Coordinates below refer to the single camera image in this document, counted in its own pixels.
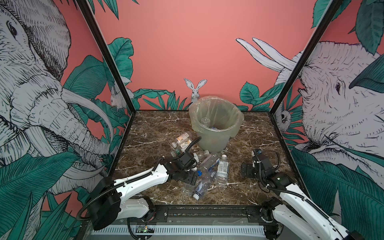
rabbit head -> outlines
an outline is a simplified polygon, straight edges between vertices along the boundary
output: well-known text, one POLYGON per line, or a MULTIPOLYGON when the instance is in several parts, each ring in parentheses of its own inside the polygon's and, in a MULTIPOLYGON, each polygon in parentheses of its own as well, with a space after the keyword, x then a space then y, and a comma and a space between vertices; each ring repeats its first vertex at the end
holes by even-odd
POLYGON ((202 86, 204 86, 204 84, 207 83, 207 80, 206 79, 203 79, 199 82, 199 84, 197 85, 197 87, 195 88, 195 86, 193 85, 193 83, 189 80, 189 79, 186 79, 184 78, 185 80, 185 83, 187 84, 187 87, 190 88, 192 90, 192 100, 191 102, 196 102, 199 97, 200 97, 200 94, 199 94, 199 88, 201 88, 202 86))

